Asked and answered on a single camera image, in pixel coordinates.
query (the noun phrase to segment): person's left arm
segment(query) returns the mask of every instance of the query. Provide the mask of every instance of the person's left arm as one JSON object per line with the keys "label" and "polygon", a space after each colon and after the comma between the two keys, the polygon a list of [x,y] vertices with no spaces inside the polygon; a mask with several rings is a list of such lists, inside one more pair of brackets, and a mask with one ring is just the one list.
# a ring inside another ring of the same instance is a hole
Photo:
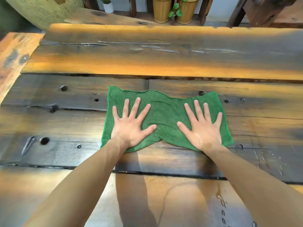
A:
{"label": "person's left arm", "polygon": [[113,107],[115,125],[112,138],[59,183],[24,226],[85,225],[119,158],[127,148],[139,144],[157,128],[154,124],[141,130],[141,123],[151,106],[146,105],[136,118],[139,103],[140,98],[137,98],[128,116],[129,100],[126,99],[122,118],[119,118],[117,108]]}

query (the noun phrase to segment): white flower pot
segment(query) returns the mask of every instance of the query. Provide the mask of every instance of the white flower pot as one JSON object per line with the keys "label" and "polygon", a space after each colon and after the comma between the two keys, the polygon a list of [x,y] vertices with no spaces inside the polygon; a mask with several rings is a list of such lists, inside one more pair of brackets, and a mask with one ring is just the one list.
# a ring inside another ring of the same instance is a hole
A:
{"label": "white flower pot", "polygon": [[103,4],[104,6],[104,10],[106,13],[112,14],[114,12],[114,8],[113,8],[113,4],[109,3],[109,4]]}

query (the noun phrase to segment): green leaf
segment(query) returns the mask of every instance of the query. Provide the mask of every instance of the green leaf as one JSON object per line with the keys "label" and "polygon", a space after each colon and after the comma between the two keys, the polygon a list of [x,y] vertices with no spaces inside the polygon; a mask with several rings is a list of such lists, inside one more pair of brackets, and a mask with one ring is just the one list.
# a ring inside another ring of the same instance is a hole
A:
{"label": "green leaf", "polygon": [[172,17],[173,14],[174,14],[174,12],[173,12],[173,11],[170,11],[170,12],[169,12],[169,17]]}
{"label": "green leaf", "polygon": [[174,4],[173,9],[178,9],[179,8],[179,3]]}
{"label": "green leaf", "polygon": [[178,17],[181,17],[181,16],[182,16],[182,12],[181,12],[180,9],[178,9],[178,10],[176,11],[176,15],[177,15]]}

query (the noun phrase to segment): person's left hand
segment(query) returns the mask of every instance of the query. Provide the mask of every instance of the person's left hand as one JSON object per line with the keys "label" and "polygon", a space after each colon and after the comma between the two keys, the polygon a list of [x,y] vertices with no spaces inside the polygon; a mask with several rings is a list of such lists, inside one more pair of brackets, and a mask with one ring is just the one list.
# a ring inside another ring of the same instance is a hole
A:
{"label": "person's left hand", "polygon": [[117,112],[117,107],[113,106],[113,116],[115,120],[115,125],[112,130],[112,139],[121,138],[126,142],[127,147],[133,147],[138,145],[145,137],[154,132],[157,125],[151,125],[145,130],[141,130],[141,124],[147,115],[151,105],[147,104],[142,110],[140,115],[136,118],[138,107],[140,104],[140,98],[138,97],[131,109],[131,113],[128,117],[128,104],[129,99],[124,102],[122,118],[119,117]]}

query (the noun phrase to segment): forearm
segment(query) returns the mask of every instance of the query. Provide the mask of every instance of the forearm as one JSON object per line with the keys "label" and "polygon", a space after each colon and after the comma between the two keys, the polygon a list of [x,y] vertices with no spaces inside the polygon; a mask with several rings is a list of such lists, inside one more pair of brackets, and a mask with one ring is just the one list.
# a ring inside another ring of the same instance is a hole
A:
{"label": "forearm", "polygon": [[206,154],[229,180],[258,225],[302,225],[303,195],[298,191],[232,154],[223,146]]}
{"label": "forearm", "polygon": [[126,149],[123,140],[109,140],[51,192],[25,226],[84,226]]}

